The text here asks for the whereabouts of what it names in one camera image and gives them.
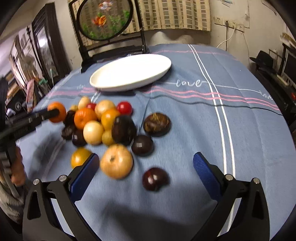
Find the person left hand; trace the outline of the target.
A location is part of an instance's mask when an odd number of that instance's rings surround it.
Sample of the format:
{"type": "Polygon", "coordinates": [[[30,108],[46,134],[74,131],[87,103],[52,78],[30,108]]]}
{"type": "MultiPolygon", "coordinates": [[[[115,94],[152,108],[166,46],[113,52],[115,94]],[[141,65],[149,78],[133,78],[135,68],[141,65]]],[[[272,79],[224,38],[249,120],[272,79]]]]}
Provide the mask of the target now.
{"type": "Polygon", "coordinates": [[[23,186],[26,181],[26,173],[23,165],[23,157],[21,155],[21,149],[16,147],[16,159],[11,167],[11,181],[17,187],[23,186]]]}

